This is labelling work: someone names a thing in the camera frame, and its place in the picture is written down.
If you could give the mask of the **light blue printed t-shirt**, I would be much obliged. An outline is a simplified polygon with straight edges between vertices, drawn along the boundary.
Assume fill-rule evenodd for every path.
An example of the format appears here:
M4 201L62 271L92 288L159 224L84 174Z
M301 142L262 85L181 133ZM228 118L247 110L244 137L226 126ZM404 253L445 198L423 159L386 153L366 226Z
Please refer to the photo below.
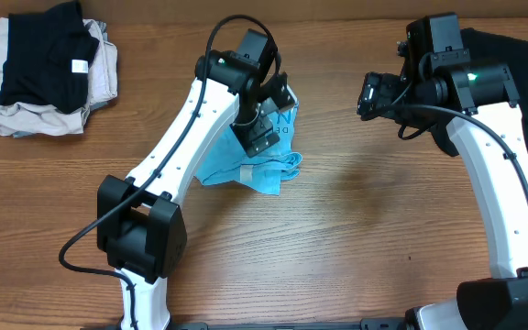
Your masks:
M247 156L228 127L196 172L196 179L204 186L238 182L259 193L278 195L281 183L300 173L303 156L292 149L299 106L296 103L285 112L269 115L280 141L253 158Z

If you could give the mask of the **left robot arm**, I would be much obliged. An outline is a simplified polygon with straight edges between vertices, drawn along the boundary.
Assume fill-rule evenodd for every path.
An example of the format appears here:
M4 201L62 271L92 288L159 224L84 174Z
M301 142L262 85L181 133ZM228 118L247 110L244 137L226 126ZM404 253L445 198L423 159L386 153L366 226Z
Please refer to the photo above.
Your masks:
M97 192L97 246L118 274L124 316L120 329L166 329L167 279L182 258L187 232L182 205L216 141L229 131L250 158L280 140L270 114L295 96L270 34L247 31L237 50L212 50L195 67L185 105L157 146L125 179L107 176Z

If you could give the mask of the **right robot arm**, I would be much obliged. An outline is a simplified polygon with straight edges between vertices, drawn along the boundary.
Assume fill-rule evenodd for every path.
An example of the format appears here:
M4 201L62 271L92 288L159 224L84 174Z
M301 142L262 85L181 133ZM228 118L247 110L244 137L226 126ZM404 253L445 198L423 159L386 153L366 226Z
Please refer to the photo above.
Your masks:
M453 298L402 317L366 318L364 329L528 329L528 150L509 66L475 60L454 13L406 28L397 75L370 72L357 101L364 121L384 117L403 140L430 132L460 157L484 223L490 275L466 281Z

